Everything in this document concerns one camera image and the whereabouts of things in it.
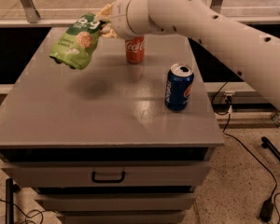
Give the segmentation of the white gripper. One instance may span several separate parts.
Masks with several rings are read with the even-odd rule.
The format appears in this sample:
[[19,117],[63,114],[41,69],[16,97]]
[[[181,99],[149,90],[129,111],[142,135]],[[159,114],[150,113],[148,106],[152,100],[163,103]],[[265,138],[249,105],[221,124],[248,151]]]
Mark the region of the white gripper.
[[104,38],[123,38],[125,40],[138,37],[136,23],[139,20],[137,0],[116,0],[105,5],[96,13],[97,21],[101,23],[100,36]]

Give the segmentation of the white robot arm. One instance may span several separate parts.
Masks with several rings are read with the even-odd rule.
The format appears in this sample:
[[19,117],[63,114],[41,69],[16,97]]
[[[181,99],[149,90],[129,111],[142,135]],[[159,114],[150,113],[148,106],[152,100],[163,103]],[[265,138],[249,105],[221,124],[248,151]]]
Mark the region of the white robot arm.
[[230,20],[202,0],[116,0],[95,16],[116,35],[182,35],[202,46],[280,111],[280,38]]

